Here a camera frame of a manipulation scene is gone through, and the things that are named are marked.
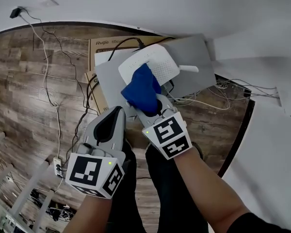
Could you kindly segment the grey flat panel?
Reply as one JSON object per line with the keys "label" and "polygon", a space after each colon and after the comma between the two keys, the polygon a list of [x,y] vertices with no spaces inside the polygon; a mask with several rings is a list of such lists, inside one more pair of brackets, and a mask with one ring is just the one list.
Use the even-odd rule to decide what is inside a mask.
{"label": "grey flat panel", "polygon": [[[201,35],[165,42],[162,46],[166,48],[177,65],[196,66],[199,70],[197,73],[181,70],[180,74],[172,79],[174,89],[171,95],[173,97],[182,98],[216,84],[208,49]],[[110,61],[95,66],[95,73],[108,107],[122,106],[127,117],[135,116],[136,112],[126,105],[126,100],[121,95],[126,84],[118,67],[132,55],[133,52],[121,53]]]}

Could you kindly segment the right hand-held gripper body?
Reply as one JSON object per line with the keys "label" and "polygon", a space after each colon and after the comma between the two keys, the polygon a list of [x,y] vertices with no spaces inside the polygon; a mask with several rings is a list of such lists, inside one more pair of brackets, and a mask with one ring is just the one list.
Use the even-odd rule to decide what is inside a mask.
{"label": "right hand-held gripper body", "polygon": [[142,132],[167,160],[192,147],[186,122],[180,112],[162,119],[158,123],[143,129]]}

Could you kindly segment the person's leg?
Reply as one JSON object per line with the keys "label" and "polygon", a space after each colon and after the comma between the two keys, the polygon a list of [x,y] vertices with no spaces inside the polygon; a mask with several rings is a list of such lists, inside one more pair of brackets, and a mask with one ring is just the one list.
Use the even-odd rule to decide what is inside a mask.
{"label": "person's leg", "polygon": [[158,233],[209,233],[175,161],[166,160],[152,144],[148,144],[145,157],[160,199]]}
{"label": "person's leg", "polygon": [[106,233],[146,233],[135,199],[136,156],[127,140],[123,143],[122,151],[126,155],[123,168],[125,175],[113,196]]}

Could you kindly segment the white router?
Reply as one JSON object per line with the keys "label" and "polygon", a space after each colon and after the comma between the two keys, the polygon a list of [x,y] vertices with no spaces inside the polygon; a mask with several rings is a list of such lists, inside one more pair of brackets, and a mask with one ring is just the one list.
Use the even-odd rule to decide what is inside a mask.
{"label": "white router", "polygon": [[147,64],[159,85],[176,77],[181,70],[199,72],[196,66],[178,66],[165,47],[154,44],[136,52],[119,66],[119,73],[126,84],[131,82],[134,72],[143,64]]}

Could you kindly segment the blue cloth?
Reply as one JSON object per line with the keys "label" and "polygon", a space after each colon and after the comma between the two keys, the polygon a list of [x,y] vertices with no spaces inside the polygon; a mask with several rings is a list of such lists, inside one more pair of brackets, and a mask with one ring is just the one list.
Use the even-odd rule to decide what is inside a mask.
{"label": "blue cloth", "polygon": [[150,115],[157,113],[157,94],[161,94],[161,86],[146,63],[133,74],[131,82],[121,91],[126,101],[135,108]]}

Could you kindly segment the white power strip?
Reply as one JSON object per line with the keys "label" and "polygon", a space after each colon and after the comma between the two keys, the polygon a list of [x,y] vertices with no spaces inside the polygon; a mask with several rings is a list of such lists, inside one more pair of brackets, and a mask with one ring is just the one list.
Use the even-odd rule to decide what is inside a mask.
{"label": "white power strip", "polygon": [[54,173],[56,176],[63,178],[62,160],[58,157],[53,158]]}

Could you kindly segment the printed brown cardboard box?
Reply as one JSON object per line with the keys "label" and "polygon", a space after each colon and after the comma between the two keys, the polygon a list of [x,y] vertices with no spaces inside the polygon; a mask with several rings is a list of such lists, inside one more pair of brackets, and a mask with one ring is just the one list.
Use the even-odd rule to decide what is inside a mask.
{"label": "printed brown cardboard box", "polygon": [[144,45],[148,45],[150,43],[154,43],[160,40],[165,39],[164,36],[114,36],[114,37],[103,37],[89,40],[89,64],[88,70],[93,71],[96,65],[99,65],[96,60],[95,55],[98,55],[101,52],[107,52],[106,60],[109,59],[114,47],[126,40],[127,38],[139,38]]}

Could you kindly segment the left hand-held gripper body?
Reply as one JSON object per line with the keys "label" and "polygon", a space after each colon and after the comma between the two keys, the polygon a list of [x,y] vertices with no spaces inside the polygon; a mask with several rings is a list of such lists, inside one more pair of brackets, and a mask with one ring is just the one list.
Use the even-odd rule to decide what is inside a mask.
{"label": "left hand-held gripper body", "polygon": [[111,199],[125,174],[123,146],[102,149],[81,143],[70,155],[65,182],[86,195]]}

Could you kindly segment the person's black shirt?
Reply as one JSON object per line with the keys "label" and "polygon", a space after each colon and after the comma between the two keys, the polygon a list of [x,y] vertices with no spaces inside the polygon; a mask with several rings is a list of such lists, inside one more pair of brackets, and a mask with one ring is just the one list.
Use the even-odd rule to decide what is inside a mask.
{"label": "person's black shirt", "polygon": [[253,213],[246,213],[231,224],[227,233],[291,233],[291,230],[267,223]]}

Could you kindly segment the person's right forearm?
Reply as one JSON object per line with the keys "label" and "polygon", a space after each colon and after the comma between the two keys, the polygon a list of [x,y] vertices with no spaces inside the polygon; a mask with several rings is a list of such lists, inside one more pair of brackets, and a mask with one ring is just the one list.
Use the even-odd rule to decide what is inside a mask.
{"label": "person's right forearm", "polygon": [[197,208],[215,233],[227,233],[232,223],[249,212],[238,194],[191,148],[174,157]]}

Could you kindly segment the white flat box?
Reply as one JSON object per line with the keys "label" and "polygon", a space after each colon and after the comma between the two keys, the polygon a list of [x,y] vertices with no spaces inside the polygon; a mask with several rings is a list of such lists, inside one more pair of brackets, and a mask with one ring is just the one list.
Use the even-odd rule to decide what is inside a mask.
{"label": "white flat box", "polygon": [[[113,57],[117,57],[121,54],[126,54],[126,53],[132,53],[135,50],[138,50],[137,48],[132,48],[132,49],[120,49],[120,50],[115,50]],[[105,51],[105,52],[99,52],[94,54],[94,59],[95,59],[95,66],[98,66],[102,63],[105,63],[108,61],[109,57],[111,56],[112,50],[111,51]]]}

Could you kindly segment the person's left forearm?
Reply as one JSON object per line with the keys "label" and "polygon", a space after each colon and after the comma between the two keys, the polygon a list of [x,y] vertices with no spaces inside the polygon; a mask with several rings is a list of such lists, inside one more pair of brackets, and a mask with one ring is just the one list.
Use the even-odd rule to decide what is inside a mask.
{"label": "person's left forearm", "polygon": [[112,200],[86,196],[63,233],[104,233]]}

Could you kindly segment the white wall socket plate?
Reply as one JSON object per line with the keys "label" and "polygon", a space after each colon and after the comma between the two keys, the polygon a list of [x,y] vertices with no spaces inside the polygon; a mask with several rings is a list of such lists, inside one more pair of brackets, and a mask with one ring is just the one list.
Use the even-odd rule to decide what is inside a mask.
{"label": "white wall socket plate", "polygon": [[42,8],[50,8],[50,7],[59,6],[59,3],[55,0],[45,0],[45,1],[40,2],[40,5]]}

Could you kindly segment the person's right leg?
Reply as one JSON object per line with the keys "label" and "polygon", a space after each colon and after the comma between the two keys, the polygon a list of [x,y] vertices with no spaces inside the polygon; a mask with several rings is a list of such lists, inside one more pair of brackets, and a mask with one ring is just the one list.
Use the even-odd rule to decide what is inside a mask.
{"label": "person's right leg", "polygon": [[158,233],[209,233],[175,161],[166,160],[152,144],[148,144],[145,157],[160,199]]}

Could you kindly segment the white table frame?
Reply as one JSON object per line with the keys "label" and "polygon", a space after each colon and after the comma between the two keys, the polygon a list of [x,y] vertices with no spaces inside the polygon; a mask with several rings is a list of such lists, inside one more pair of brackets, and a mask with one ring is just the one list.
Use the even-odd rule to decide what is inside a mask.
{"label": "white table frame", "polygon": [[[37,171],[33,174],[33,176],[30,178],[30,180],[25,185],[24,189],[21,191],[20,195],[17,197],[16,201],[14,202],[12,208],[8,208],[5,206],[5,203],[0,199],[0,208],[2,211],[7,215],[8,219],[10,219],[15,226],[17,226],[19,229],[21,229],[24,233],[38,233],[39,226],[42,221],[42,217],[47,211],[47,208],[50,204],[50,201],[54,195],[53,190],[49,190],[47,193],[47,196],[42,204],[42,207],[39,210],[38,216],[35,219],[35,222],[33,224],[33,227],[30,228],[27,226],[19,216],[19,213],[21,212],[25,202],[30,197],[31,191],[36,186],[37,182],[41,178],[42,174],[48,169],[50,166],[49,161],[44,160],[43,163],[39,166]],[[3,179],[8,175],[10,171],[14,169],[14,166],[12,164],[9,164],[0,174],[0,184],[3,181]]]}

